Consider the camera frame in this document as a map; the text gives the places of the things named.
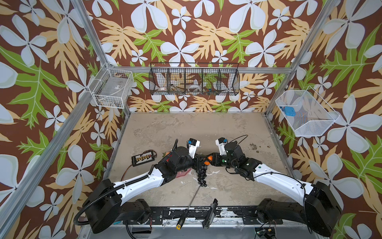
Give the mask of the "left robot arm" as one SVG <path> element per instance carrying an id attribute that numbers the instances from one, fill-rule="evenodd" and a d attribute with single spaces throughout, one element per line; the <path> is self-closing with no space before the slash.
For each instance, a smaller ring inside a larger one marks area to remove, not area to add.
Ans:
<path id="1" fill-rule="evenodd" d="M 93 192 L 74 217 L 74 224 L 90 225 L 93 233 L 97 234 L 115 222 L 126 221 L 128 212 L 124 204 L 145 191 L 171 182 L 179 172 L 193 168 L 197 164 L 196 151 L 196 146 L 174 147 L 142 175 L 115 183 L 109 179 L 103 181 L 101 187 Z"/>

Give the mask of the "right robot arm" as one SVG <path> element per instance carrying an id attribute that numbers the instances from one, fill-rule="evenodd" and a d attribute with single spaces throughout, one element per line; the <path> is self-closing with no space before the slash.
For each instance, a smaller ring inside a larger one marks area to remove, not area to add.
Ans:
<path id="1" fill-rule="evenodd" d="M 321 236 L 332 235 L 342 210 L 326 184 L 312 184 L 282 174 L 257 159 L 247 157 L 236 141 L 221 145 L 218 153 L 207 156 L 207 161 L 213 166 L 233 169 L 234 174 L 265 184 L 293 200 L 262 200 L 256 207 L 257 218 L 261 223 L 288 220 L 304 223 Z"/>

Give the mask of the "black grape bunch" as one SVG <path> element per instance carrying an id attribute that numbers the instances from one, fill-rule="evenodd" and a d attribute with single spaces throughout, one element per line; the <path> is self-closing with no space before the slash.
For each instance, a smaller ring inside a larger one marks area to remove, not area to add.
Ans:
<path id="1" fill-rule="evenodd" d="M 205 163 L 202 163 L 201 166 L 197 170 L 198 184 L 201 187 L 207 187 L 207 182 L 206 182 L 207 168 L 208 168 L 208 166 Z"/>

